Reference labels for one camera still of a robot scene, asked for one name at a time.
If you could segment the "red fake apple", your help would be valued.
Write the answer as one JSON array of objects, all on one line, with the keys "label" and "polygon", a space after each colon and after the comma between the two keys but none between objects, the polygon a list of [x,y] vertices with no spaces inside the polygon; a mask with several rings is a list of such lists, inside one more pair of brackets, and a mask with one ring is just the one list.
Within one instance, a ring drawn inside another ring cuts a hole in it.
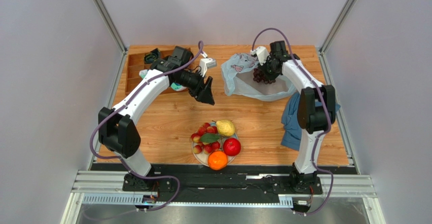
[{"label": "red fake apple", "polygon": [[228,138],[224,141],[223,151],[227,156],[236,156],[241,152],[241,143],[236,138]]}]

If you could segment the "orange fake persimmon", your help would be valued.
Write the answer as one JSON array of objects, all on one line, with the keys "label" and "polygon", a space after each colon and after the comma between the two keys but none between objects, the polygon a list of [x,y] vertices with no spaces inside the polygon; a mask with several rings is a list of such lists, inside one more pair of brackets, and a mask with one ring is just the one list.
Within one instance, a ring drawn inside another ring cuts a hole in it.
[{"label": "orange fake persimmon", "polygon": [[212,170],[221,170],[228,165],[228,156],[223,151],[215,151],[208,156],[207,164]]}]

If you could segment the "red yellow lychee bunch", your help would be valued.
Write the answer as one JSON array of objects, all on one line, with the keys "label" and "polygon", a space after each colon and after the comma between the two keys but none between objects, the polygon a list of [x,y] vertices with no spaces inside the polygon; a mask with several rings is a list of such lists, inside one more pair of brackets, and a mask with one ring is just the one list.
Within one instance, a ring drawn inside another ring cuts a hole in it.
[{"label": "red yellow lychee bunch", "polygon": [[222,136],[218,133],[215,122],[204,123],[190,137],[194,154],[211,154],[222,148]]}]

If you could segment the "dark fake grape bunch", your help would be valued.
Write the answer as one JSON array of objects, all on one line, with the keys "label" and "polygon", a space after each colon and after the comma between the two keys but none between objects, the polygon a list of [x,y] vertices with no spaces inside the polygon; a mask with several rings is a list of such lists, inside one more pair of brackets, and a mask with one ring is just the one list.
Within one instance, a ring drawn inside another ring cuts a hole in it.
[{"label": "dark fake grape bunch", "polygon": [[257,82],[257,83],[262,83],[262,84],[273,84],[276,82],[276,80],[269,80],[268,78],[265,77],[264,73],[259,70],[258,68],[254,68],[254,72],[253,72],[253,81]]}]

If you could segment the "yellow fake pear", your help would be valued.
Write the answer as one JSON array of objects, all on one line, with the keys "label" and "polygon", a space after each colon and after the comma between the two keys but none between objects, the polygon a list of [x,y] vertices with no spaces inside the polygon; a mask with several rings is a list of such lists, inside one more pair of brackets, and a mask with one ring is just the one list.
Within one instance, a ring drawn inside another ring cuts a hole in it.
[{"label": "yellow fake pear", "polygon": [[235,126],[230,120],[218,120],[215,123],[218,133],[223,136],[233,136],[235,134]]}]

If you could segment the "translucent printed plastic bag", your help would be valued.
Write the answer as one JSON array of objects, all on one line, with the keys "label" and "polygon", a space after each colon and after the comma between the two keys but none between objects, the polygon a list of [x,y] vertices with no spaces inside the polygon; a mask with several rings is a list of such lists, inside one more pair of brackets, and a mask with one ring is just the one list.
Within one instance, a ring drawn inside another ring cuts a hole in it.
[{"label": "translucent printed plastic bag", "polygon": [[227,96],[240,95],[260,101],[270,102],[290,97],[297,89],[282,76],[274,83],[254,81],[254,70],[259,62],[247,53],[236,53],[221,65],[224,91]]}]

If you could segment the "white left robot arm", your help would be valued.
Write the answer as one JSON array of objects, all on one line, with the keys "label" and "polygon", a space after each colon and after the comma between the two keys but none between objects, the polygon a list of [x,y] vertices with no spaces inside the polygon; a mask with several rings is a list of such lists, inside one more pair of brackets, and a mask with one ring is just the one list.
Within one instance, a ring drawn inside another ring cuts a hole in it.
[{"label": "white left robot arm", "polygon": [[203,42],[199,42],[197,54],[176,46],[170,56],[157,58],[150,64],[145,78],[123,101],[99,111],[93,135],[98,135],[98,141],[115,153],[129,173],[153,180],[149,176],[152,166],[139,149],[141,137],[137,122],[157,96],[173,83],[187,88],[196,101],[214,105],[212,77],[207,77],[206,72],[216,65],[216,60],[203,51]]}]

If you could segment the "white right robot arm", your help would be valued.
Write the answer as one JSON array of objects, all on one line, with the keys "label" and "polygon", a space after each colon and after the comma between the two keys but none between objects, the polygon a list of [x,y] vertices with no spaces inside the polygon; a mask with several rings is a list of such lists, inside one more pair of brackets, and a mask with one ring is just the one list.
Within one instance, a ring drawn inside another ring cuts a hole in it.
[{"label": "white right robot arm", "polygon": [[302,136],[290,178],[292,185],[313,184],[318,172],[315,159],[324,136],[336,120],[336,90],[333,85],[325,85],[317,80],[286,47],[284,41],[271,43],[269,50],[263,46],[257,47],[253,53],[265,78],[284,76],[299,92],[297,121]]}]

